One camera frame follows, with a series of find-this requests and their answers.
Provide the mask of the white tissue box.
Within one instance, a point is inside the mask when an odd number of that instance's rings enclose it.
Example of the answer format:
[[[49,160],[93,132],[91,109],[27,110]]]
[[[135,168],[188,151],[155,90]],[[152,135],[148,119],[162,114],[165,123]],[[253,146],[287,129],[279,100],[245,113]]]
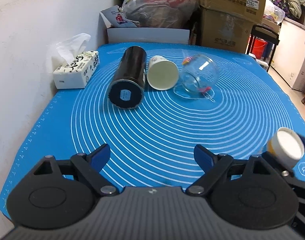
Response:
[[[86,50],[91,35],[80,33],[56,44],[63,64],[53,72],[57,89],[84,89],[99,66],[99,52]]]

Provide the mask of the purple patterned bag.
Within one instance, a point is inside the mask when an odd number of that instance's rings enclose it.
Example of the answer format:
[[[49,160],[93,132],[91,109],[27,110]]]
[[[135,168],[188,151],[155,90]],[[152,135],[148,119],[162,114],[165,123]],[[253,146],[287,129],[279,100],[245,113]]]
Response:
[[[288,0],[270,0],[274,5],[276,5],[279,9],[283,10],[285,12],[285,16],[290,16],[290,9]]]

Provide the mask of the cartoon printed paper cup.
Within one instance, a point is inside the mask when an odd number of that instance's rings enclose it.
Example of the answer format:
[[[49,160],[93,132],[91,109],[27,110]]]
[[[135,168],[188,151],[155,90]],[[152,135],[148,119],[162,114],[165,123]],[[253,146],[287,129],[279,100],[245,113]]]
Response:
[[[279,128],[267,141],[264,149],[290,168],[294,168],[305,153],[299,135],[286,127]]]

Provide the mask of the clear glass jar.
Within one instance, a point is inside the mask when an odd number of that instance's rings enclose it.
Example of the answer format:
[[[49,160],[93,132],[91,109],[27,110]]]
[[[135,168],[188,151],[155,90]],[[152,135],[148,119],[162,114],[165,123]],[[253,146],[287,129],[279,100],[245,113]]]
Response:
[[[174,92],[185,99],[207,99],[214,102],[214,87],[219,80],[216,63],[206,55],[197,54],[184,59],[180,82]]]

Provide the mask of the white chest freezer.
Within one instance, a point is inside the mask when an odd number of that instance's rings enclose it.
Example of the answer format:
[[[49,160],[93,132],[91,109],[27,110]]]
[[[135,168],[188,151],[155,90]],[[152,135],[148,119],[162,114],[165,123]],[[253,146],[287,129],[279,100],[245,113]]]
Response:
[[[284,18],[272,68],[293,89],[305,93],[305,26]]]

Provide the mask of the white paper cup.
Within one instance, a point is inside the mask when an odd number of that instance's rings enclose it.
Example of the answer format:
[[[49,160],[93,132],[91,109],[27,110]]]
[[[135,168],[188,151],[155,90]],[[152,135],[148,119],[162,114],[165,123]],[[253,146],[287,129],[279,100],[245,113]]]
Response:
[[[169,90],[176,85],[179,79],[178,67],[165,57],[155,55],[149,61],[146,78],[153,89]]]

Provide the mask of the white open box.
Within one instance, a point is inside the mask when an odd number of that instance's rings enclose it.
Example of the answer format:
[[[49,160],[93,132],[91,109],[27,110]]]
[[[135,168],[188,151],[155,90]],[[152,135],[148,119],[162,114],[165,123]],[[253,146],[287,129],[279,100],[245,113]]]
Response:
[[[117,5],[101,11],[100,19],[106,26],[105,37],[108,43],[189,43],[189,30],[137,27],[119,11]]]

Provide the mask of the red bucket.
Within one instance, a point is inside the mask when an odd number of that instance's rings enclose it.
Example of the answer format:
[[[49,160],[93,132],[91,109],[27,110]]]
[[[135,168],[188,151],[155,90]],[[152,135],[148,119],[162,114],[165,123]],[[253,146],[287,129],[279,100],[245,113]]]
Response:
[[[255,38],[254,45],[252,46],[250,53],[255,55],[257,59],[261,59],[266,46],[267,46],[267,42],[265,40],[261,38]]]

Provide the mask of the blue silicone baking mat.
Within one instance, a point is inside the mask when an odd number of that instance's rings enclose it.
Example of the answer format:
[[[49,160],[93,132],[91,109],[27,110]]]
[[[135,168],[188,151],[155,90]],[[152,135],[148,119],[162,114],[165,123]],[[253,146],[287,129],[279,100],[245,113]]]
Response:
[[[305,121],[287,94],[250,56],[177,44],[144,43],[147,57],[161,55],[181,66],[203,54],[220,75],[210,99],[186,99],[172,90],[148,88],[141,104],[120,109],[107,90],[127,43],[101,46],[100,65],[84,89],[62,90],[50,101],[19,148],[0,193],[7,214],[11,190],[45,155],[69,159],[109,144],[111,158],[101,174],[116,187],[180,186],[203,172],[193,149],[247,159],[281,127],[305,136]]]

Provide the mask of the clear plastic bag red contents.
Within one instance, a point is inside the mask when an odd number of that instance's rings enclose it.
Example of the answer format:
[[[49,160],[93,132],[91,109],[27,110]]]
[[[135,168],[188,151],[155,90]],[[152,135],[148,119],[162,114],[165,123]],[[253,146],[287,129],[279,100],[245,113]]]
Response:
[[[181,29],[199,7],[199,0],[124,0],[122,12],[144,28]]]

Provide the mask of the black metal rack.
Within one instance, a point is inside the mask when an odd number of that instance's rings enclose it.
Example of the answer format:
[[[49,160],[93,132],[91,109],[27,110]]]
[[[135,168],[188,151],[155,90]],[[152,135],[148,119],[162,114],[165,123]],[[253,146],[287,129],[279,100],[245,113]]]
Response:
[[[248,39],[246,54],[253,57],[268,72],[278,44],[278,33],[264,25],[253,25]]]

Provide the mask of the lower cardboard box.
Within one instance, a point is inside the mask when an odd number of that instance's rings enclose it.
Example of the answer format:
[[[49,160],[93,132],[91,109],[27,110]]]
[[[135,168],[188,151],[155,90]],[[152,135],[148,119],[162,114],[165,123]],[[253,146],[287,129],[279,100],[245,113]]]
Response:
[[[200,44],[243,54],[253,25],[230,14],[202,9]]]

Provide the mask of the black cylindrical bottle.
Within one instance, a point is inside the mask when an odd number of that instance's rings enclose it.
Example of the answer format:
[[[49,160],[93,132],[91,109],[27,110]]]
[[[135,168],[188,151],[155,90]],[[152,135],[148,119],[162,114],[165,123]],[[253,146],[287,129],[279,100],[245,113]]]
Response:
[[[144,98],[146,51],[139,46],[125,50],[108,88],[110,102],[122,109],[136,108]]]

